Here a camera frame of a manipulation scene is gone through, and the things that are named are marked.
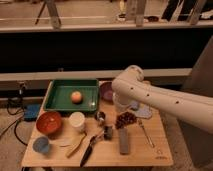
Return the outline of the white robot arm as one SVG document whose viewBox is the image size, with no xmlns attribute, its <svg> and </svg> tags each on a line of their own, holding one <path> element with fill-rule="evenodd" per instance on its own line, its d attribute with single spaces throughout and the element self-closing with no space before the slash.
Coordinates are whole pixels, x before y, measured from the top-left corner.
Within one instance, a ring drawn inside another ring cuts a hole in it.
<svg viewBox="0 0 213 171">
<path fill-rule="evenodd" d="M 213 98 L 143 83 L 143 70 L 130 65 L 112 81 L 121 103 L 135 100 L 213 134 Z"/>
</svg>

